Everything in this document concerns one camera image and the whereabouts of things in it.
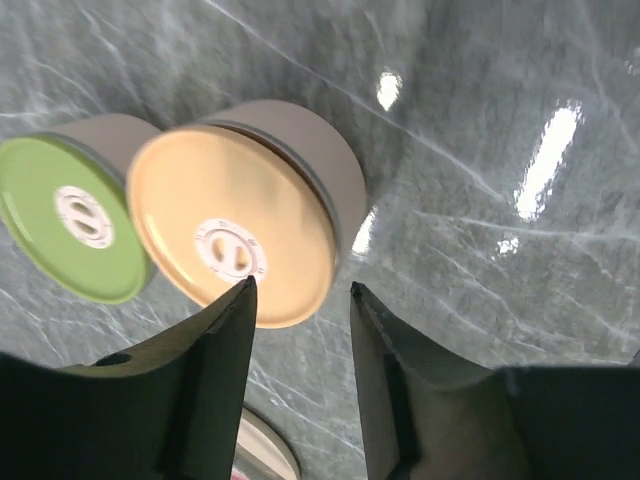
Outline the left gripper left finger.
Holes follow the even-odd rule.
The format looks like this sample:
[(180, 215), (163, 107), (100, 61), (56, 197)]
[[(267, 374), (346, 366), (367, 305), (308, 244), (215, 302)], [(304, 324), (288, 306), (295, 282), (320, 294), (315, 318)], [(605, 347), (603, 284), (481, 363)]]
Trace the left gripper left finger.
[(246, 278), (91, 365), (1, 357), (5, 479), (227, 479), (257, 317)]

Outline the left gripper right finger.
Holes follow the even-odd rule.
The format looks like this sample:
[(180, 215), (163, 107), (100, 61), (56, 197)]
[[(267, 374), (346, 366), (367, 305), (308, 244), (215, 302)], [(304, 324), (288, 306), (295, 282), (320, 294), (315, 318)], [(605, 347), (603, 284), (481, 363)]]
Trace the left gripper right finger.
[(351, 342), (371, 479), (635, 479), (634, 366), (468, 361), (351, 287)]

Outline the orange round lid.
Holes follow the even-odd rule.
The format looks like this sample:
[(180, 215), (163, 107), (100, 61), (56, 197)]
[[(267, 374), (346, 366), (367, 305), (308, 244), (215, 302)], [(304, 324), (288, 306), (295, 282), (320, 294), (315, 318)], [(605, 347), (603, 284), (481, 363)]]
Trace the orange round lid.
[(284, 328), (328, 295), (337, 246), (326, 208), (256, 140), (204, 125), (161, 134), (135, 155), (127, 200), (152, 260), (201, 306), (253, 277), (258, 327)]

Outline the green round lid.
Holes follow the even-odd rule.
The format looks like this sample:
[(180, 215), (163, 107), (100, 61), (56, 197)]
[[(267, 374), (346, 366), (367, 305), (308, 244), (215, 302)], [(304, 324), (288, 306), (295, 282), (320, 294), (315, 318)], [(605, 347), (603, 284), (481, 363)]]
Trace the green round lid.
[(152, 277), (125, 177), (86, 141), (49, 132), (5, 141), (1, 215), (28, 258), (81, 297), (121, 304)]

